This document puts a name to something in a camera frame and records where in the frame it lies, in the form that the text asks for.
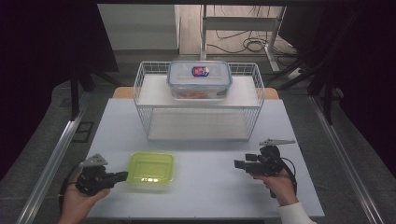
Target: human hand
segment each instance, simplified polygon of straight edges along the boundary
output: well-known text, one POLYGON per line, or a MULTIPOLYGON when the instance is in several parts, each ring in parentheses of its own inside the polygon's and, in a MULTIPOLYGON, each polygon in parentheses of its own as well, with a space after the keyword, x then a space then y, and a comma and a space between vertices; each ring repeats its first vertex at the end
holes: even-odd
POLYGON ((255 179, 262 180, 265 187, 275 194, 276 199, 281 206, 299 202, 295 195, 293 185, 291 184, 289 174, 285 169, 279 172, 279 175, 277 176, 250 175, 255 179))
POLYGON ((90 212, 93 205, 110 193, 110 189, 102 189, 93 196, 85 195, 69 184, 64 192, 64 203, 59 224, 78 224, 90 212))

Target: green container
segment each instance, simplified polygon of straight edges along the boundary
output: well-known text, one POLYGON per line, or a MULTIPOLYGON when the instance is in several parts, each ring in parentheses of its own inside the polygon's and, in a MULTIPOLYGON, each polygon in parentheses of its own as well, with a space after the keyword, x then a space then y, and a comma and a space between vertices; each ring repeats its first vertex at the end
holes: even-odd
POLYGON ((137 151, 128 164, 128 183, 167 185, 173 179, 175 158, 161 152, 137 151))

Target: plastic container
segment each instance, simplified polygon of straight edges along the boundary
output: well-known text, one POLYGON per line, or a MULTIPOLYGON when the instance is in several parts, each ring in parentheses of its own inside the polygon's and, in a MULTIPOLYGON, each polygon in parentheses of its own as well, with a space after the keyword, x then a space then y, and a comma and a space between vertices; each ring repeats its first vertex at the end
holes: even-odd
POLYGON ((233 84, 230 66, 210 61, 171 62, 166 81, 180 100, 221 100, 233 84))
POLYGON ((161 152, 138 151, 128 165, 127 183, 167 185, 173 179, 174 156, 161 152))

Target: wire basket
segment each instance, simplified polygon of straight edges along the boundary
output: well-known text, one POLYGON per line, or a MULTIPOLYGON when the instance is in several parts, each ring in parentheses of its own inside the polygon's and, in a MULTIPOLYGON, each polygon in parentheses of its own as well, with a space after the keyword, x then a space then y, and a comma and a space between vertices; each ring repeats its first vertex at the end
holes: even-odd
POLYGON ((142 62, 134 103, 148 140, 247 141, 262 109, 255 63, 229 63, 233 85, 224 101, 179 101, 166 84, 170 62, 142 62))

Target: white sleeve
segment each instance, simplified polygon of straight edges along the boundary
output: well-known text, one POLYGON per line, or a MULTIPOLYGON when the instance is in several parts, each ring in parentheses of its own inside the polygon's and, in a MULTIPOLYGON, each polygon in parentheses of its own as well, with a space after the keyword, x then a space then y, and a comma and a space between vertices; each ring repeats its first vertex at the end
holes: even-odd
POLYGON ((314 224, 311 218, 306 214, 301 203, 294 203, 287 206, 277 208, 282 224, 314 224))

